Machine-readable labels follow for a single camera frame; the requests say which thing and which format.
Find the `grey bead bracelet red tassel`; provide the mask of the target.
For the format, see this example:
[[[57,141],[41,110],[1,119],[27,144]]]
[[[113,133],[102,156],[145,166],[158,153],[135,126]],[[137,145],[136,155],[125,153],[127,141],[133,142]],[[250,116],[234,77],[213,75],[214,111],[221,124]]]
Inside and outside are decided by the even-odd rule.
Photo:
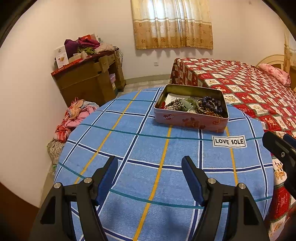
[[[162,102],[162,104],[159,106],[160,109],[167,109],[166,103]]]

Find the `paper leaflet in tin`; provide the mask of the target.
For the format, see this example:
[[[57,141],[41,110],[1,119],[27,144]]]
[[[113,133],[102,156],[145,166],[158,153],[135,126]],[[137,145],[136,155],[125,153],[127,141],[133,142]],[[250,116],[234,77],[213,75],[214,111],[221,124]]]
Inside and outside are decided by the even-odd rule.
[[[165,99],[165,105],[171,103],[172,101],[175,101],[176,99],[188,99],[188,98],[190,98],[190,96],[186,96],[186,95],[176,95],[176,94],[169,93],[169,94],[166,96],[166,99]]]

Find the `pink fabric bundle on floor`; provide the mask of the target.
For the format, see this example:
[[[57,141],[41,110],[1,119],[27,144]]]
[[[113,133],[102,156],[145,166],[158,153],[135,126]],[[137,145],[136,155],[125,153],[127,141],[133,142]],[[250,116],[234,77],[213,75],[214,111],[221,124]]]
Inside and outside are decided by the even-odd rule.
[[[91,113],[99,108],[95,102],[76,97],[67,108],[62,123],[56,127],[54,138],[47,145],[53,165],[57,165],[62,149],[71,132]]]

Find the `blue plaid tablecloth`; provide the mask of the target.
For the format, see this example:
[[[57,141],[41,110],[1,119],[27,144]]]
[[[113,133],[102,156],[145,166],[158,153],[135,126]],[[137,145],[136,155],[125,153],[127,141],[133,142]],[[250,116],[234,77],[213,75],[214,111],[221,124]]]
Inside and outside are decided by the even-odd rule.
[[[262,216],[273,195],[273,162],[262,145],[259,121],[233,106],[216,147],[212,132],[157,123],[154,104],[162,88],[136,91],[107,102],[70,134],[55,181],[70,185],[93,175],[107,159],[118,159],[114,185],[97,214],[109,240],[189,240],[203,208],[182,172],[189,156],[208,177],[230,186],[244,183]]]

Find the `green jade bangle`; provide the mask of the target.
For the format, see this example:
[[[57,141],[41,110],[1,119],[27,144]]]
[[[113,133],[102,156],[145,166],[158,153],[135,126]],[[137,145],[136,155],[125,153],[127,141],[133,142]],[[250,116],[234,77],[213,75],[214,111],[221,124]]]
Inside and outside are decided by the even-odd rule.
[[[181,102],[184,105],[184,107],[187,109],[190,109],[190,108],[195,109],[196,108],[196,101],[191,98],[181,99]]]

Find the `beige wooden headboard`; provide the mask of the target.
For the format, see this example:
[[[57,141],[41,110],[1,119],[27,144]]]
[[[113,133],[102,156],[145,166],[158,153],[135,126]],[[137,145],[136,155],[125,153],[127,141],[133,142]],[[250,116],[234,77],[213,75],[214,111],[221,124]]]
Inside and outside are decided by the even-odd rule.
[[[258,68],[258,65],[261,63],[269,64],[271,66],[277,67],[285,71],[284,69],[284,56],[283,55],[271,55],[263,60],[261,60],[256,67]],[[290,87],[293,91],[295,91],[295,67],[290,68],[290,79],[291,79],[291,84]]]

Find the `white product box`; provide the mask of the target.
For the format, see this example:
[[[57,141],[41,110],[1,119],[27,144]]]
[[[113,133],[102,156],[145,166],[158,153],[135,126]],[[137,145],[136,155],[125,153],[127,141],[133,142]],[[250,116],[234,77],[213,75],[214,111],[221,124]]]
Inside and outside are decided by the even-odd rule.
[[[55,55],[56,63],[57,63],[57,66],[59,69],[65,65],[69,64],[67,53],[66,53],[66,48],[64,45],[55,49],[54,55]]]

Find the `red patchwork bed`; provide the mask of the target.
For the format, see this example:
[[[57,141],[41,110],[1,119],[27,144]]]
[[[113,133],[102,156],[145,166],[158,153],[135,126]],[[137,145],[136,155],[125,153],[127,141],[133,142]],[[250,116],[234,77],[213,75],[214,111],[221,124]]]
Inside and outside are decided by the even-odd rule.
[[[177,58],[171,83],[208,87],[223,92],[226,102],[262,122],[266,131],[283,137],[295,136],[295,92],[273,75],[239,61],[207,58]],[[284,187],[287,174],[283,164],[272,157],[274,191],[267,215],[271,240],[278,240],[295,206],[295,199]]]

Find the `pink metal tin box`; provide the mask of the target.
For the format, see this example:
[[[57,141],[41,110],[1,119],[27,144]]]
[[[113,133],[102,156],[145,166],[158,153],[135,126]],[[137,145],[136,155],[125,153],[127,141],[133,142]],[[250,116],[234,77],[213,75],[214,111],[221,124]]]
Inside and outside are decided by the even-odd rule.
[[[222,107],[223,114],[221,117],[217,117],[198,113],[196,108],[185,108],[181,99],[176,99],[167,104],[167,109],[160,109],[159,106],[165,101],[169,93],[190,96],[195,101],[199,99],[212,100],[215,104],[219,104]],[[176,84],[167,84],[164,87],[154,105],[154,117],[158,123],[215,133],[224,132],[229,120],[226,101],[220,90]]]

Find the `silver metal bangle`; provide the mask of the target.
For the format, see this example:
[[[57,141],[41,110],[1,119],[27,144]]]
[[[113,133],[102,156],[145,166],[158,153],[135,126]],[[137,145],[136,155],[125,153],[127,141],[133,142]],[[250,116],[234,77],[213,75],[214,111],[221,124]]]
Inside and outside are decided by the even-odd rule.
[[[196,101],[196,110],[198,113],[202,113],[210,116],[221,117],[223,109],[219,104],[215,104],[212,100],[199,99]]]

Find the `beige patterned window curtain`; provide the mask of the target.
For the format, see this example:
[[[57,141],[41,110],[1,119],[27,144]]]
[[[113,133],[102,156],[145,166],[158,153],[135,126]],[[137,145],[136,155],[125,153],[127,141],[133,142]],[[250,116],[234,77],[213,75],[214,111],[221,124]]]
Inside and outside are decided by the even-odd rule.
[[[213,49],[208,1],[131,1],[137,50]]]

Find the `beige curtain at right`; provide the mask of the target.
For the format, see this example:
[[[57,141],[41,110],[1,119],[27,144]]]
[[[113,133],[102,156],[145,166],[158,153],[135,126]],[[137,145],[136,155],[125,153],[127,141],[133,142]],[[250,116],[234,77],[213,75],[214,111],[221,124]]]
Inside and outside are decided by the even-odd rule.
[[[285,28],[284,30],[284,69],[288,74],[290,68],[295,67],[295,39],[290,31]]]

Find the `brown wooden cabinet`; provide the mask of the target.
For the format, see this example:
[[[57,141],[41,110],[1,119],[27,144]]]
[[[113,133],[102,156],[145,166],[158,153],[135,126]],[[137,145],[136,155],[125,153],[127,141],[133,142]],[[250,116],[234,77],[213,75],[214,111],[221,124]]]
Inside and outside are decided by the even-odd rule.
[[[126,85],[119,50],[104,51],[76,60],[51,73],[67,106],[75,98],[103,105]]]

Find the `pile of clothes on cabinet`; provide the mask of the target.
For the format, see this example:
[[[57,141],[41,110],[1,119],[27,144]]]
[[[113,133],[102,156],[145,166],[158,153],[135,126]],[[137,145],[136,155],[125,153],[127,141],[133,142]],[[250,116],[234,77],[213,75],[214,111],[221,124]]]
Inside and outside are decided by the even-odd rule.
[[[101,52],[116,51],[118,48],[112,44],[100,43],[96,39],[92,39],[90,35],[79,37],[77,40],[66,39],[64,42],[68,59],[74,54],[82,53],[87,55],[99,54]]]

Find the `pink pillow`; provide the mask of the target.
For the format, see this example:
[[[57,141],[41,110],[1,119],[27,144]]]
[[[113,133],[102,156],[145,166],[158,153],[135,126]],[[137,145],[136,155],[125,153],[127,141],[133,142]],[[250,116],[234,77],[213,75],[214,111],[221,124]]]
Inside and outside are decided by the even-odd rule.
[[[276,78],[283,86],[290,87],[291,79],[290,75],[280,68],[271,66],[269,64],[261,63],[258,68],[265,71],[266,73],[272,75]]]

